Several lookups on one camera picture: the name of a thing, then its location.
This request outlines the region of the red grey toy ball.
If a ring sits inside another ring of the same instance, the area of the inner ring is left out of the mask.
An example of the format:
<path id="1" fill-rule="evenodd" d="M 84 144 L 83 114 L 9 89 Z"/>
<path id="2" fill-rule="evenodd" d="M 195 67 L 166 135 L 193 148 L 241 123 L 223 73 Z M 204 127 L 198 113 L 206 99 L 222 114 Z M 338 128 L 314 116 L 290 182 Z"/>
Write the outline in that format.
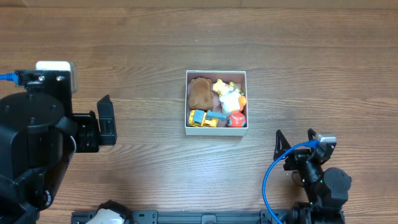
<path id="1" fill-rule="evenodd" d="M 227 126 L 229 128 L 244 128 L 246 125 L 247 119 L 245 115 L 241 112 L 231 113 L 227 117 Z"/>

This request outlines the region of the white plush duck toy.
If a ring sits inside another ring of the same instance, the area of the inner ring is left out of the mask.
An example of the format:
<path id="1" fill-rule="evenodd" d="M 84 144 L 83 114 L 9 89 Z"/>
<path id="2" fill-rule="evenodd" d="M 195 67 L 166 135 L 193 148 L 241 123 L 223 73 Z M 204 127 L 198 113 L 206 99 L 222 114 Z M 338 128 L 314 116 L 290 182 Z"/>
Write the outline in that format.
<path id="1" fill-rule="evenodd" d="M 229 83 L 223 82 L 221 79 L 213 84 L 213 91 L 219 94 L 222 113 L 229 115 L 234 112 L 242 112 L 247 104 L 246 96 L 241 96 L 237 91 L 229 92 Z"/>

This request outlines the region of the yellow toy excavator truck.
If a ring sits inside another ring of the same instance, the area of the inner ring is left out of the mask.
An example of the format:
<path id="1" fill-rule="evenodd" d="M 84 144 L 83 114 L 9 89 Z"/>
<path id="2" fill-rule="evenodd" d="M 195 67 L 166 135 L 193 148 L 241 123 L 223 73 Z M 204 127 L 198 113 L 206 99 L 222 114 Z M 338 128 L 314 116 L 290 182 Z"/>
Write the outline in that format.
<path id="1" fill-rule="evenodd" d="M 211 110 L 191 110 L 188 115 L 187 124 L 191 127 L 216 128 L 219 121 L 226 120 L 227 116 L 223 113 L 218 113 Z"/>

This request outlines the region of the brown plush bear toy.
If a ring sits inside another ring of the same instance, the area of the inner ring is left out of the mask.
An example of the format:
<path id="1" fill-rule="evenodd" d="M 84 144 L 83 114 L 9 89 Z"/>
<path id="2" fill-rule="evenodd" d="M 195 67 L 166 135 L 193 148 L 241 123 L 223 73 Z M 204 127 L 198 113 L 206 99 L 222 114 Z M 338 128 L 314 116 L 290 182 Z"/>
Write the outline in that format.
<path id="1" fill-rule="evenodd" d="M 208 78 L 194 78 L 190 82 L 188 105 L 192 110 L 212 110 L 212 81 Z"/>

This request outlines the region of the yellow wooden rattle drum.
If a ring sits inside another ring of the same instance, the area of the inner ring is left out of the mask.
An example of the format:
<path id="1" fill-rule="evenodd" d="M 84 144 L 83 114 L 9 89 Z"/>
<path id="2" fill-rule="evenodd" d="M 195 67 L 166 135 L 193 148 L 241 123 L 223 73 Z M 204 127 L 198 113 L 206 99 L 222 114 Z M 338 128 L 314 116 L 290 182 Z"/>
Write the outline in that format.
<path id="1" fill-rule="evenodd" d="M 244 96 L 244 92 L 235 82 L 230 81 L 228 86 L 229 92 L 237 91 L 241 96 Z"/>

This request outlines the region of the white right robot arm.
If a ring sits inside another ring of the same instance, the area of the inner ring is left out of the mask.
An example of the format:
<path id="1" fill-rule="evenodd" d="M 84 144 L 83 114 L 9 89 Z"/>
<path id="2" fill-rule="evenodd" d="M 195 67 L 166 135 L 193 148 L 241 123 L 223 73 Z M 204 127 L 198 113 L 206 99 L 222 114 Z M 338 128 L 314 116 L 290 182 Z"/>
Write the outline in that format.
<path id="1" fill-rule="evenodd" d="M 298 174 L 307 202 L 296 202 L 292 208 L 271 216 L 274 223 L 344 223 L 343 205 L 348 201 L 352 178 L 343 170 L 322 169 L 336 147 L 334 134 L 307 131 L 308 143 L 291 150 L 282 131 L 276 132 L 274 161 L 284 161 L 283 168 Z"/>

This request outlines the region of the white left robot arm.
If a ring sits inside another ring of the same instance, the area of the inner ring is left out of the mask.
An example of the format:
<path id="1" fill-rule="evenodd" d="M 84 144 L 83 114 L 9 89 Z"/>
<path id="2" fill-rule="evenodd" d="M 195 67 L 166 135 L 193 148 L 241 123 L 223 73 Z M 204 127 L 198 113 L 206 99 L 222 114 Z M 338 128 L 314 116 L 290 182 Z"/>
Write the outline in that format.
<path id="1" fill-rule="evenodd" d="M 71 101 L 43 93 L 1 99 L 1 223 L 35 223 L 51 206 L 76 153 L 116 143 L 113 104 L 74 114 Z"/>

